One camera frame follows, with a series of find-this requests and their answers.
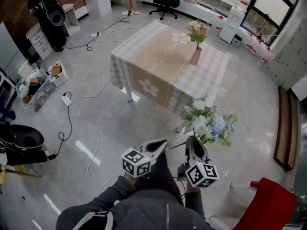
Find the red chair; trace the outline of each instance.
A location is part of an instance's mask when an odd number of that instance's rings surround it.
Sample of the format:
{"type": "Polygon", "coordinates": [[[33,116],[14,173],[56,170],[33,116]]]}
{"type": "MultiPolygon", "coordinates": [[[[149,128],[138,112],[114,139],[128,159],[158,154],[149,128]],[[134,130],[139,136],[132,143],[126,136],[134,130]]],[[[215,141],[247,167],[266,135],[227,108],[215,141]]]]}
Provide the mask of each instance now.
{"type": "MultiPolygon", "coordinates": [[[[230,186],[243,188],[234,183],[230,186]]],[[[233,230],[282,230],[295,206],[296,196],[266,178],[252,182],[250,187],[257,188],[256,195],[233,230]]],[[[222,229],[230,229],[215,217],[209,220],[222,229]]]]}

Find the pink vase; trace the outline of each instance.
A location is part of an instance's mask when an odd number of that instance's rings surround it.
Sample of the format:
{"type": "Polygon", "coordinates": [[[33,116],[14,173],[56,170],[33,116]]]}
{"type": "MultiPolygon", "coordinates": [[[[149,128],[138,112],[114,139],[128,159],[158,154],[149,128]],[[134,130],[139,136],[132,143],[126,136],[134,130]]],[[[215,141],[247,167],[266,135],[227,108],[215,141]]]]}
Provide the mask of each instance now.
{"type": "Polygon", "coordinates": [[[196,47],[192,57],[191,57],[191,64],[192,65],[197,65],[198,61],[201,58],[201,52],[202,52],[202,48],[201,47],[196,47]]]}

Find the concrete floor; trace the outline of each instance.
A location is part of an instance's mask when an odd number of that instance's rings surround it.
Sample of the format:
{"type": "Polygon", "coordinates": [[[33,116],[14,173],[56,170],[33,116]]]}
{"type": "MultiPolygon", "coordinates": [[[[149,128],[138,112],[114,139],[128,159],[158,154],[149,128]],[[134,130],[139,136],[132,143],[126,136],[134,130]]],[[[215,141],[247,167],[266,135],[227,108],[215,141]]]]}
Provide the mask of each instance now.
{"type": "MultiPolygon", "coordinates": [[[[107,32],[110,33],[116,27],[137,27],[123,29],[120,34],[112,35],[113,40],[125,40],[151,22],[141,25],[144,21],[159,18],[158,14],[148,15],[151,9],[153,7],[142,6],[140,15],[128,19],[129,24],[117,23],[107,32]]],[[[86,44],[91,38],[84,36],[122,18],[120,13],[123,6],[113,6],[112,10],[112,13],[100,19],[83,19],[80,22],[81,30],[66,45],[73,47],[86,44]]],[[[190,20],[179,16],[178,20],[165,18],[162,23],[185,31],[185,24],[190,20]]],[[[106,35],[99,38],[103,39],[109,38],[106,35]]],[[[208,217],[235,218],[234,221],[230,220],[231,224],[235,224],[254,193],[230,190],[231,182],[248,183],[249,180],[266,177],[283,186],[291,186],[292,174],[286,174],[272,159],[278,126],[278,92],[273,82],[260,70],[258,58],[244,48],[239,49],[220,40],[214,29],[210,31],[206,43],[231,54],[215,105],[236,114],[238,122],[231,138],[231,147],[222,148],[219,144],[206,146],[212,164],[218,168],[220,180],[202,189],[202,199],[208,217]]],[[[77,115],[78,99],[84,95],[96,95],[101,90],[103,73],[110,67],[110,52],[119,44],[94,41],[90,44],[93,47],[91,52],[82,47],[65,49],[48,56],[43,65],[48,67],[60,59],[69,80],[56,89],[39,113],[25,109],[22,102],[16,99],[12,106],[17,116],[14,123],[38,129],[45,137],[46,148],[56,153],[60,145],[58,132],[63,131],[66,136],[70,132],[67,107],[60,97],[66,91],[72,93],[72,113],[77,115]]],[[[81,100],[81,115],[72,119],[71,138],[63,143],[59,156],[45,165],[34,164],[26,168],[29,173],[42,175],[42,179],[6,175],[5,183],[1,186],[0,215],[9,229],[36,229],[34,220],[41,229],[53,230],[59,211],[87,203],[105,189],[97,190],[86,181],[86,169],[91,159],[78,148],[76,141],[94,153],[101,124],[118,92],[107,73],[101,95],[81,100]]],[[[187,137],[175,133],[175,128],[181,122],[179,116],[136,94],[140,100],[128,103],[126,95],[121,93],[105,123],[97,153],[98,161],[92,164],[88,176],[96,186],[102,185],[121,168],[120,156],[129,147],[155,138],[166,138],[171,145],[176,145],[187,137]]],[[[184,162],[184,148],[170,150],[167,157],[175,176],[177,167],[184,162]]],[[[181,183],[178,186],[183,192],[181,183]]]]}

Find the black office chair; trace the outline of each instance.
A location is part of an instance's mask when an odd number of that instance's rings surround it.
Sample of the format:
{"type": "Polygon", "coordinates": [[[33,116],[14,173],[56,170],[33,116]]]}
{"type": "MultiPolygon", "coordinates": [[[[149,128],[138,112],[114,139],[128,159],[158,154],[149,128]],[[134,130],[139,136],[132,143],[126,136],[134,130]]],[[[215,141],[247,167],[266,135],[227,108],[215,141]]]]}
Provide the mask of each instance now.
{"type": "Polygon", "coordinates": [[[172,12],[170,7],[177,8],[180,5],[180,0],[153,0],[154,3],[160,4],[160,7],[157,10],[150,11],[149,14],[152,14],[153,12],[163,12],[162,17],[160,20],[163,20],[163,17],[165,13],[170,13],[175,16],[175,19],[178,18],[178,16],[172,12]]]}

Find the gray hoodie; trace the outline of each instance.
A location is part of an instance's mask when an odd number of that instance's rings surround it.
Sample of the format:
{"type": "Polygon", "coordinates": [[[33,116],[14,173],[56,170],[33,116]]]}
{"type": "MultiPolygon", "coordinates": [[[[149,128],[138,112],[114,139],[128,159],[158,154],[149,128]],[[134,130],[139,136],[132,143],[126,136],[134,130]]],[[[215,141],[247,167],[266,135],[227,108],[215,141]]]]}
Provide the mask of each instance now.
{"type": "Polygon", "coordinates": [[[212,230],[204,219],[201,194],[186,194],[186,207],[170,193],[149,190],[133,193],[134,186],[123,176],[88,204],[62,212],[56,230],[78,230],[97,212],[107,212],[107,223],[97,230],[212,230]]]}

